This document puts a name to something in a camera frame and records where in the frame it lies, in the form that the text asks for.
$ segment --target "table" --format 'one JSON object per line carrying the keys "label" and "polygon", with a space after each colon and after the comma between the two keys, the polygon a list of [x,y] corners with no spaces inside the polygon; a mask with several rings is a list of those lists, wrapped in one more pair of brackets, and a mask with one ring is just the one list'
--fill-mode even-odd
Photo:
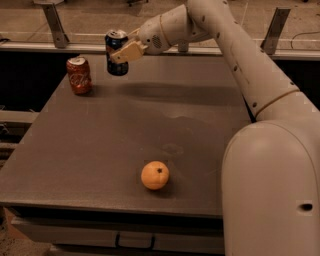
{"label": "table", "polygon": [[[145,56],[112,77],[105,56],[85,57],[93,91],[76,96],[63,79],[1,170],[0,205],[16,211],[14,224],[36,241],[113,247],[120,230],[171,241],[154,250],[180,251],[181,235],[219,240],[218,249],[190,242],[183,250],[220,253],[223,154],[249,123],[223,58]],[[171,175],[156,192],[140,181],[152,160]],[[97,225],[111,230],[108,239],[61,235],[66,227],[88,235]]]}

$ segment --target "can lid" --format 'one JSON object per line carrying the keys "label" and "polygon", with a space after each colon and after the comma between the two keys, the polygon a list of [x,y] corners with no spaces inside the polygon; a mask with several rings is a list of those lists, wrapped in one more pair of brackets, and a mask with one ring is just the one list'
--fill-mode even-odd
{"label": "can lid", "polygon": [[127,33],[120,29],[119,30],[111,29],[107,32],[107,36],[113,39],[123,39],[127,37]]}
{"label": "can lid", "polygon": [[68,62],[70,62],[73,65],[82,65],[86,62],[86,59],[84,57],[75,57],[68,59]]}

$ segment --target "dark blue soda can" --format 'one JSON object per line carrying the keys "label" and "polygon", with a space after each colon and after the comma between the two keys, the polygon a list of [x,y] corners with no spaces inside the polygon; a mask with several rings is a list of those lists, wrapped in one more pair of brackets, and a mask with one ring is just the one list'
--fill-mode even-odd
{"label": "dark blue soda can", "polygon": [[105,36],[107,51],[107,70],[109,74],[114,76],[123,76],[129,71],[129,63],[117,64],[112,62],[110,54],[120,49],[127,41],[128,36],[122,30],[110,30]]}

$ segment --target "table surface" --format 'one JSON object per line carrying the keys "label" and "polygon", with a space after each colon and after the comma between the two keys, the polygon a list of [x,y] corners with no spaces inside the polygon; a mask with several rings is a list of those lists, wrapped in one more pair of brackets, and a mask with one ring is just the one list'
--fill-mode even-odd
{"label": "table surface", "polygon": [[[105,56],[85,57],[94,90],[64,78],[0,171],[0,204],[221,216],[224,150],[249,123],[224,60],[145,56],[112,77]],[[140,181],[152,160],[170,169],[159,191]]]}

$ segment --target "drawer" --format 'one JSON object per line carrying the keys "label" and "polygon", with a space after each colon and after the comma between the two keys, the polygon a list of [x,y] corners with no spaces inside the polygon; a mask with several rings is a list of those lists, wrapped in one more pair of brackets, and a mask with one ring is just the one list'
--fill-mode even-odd
{"label": "drawer", "polygon": [[15,217],[12,225],[36,242],[188,253],[223,254],[223,235],[121,230],[105,222]]}

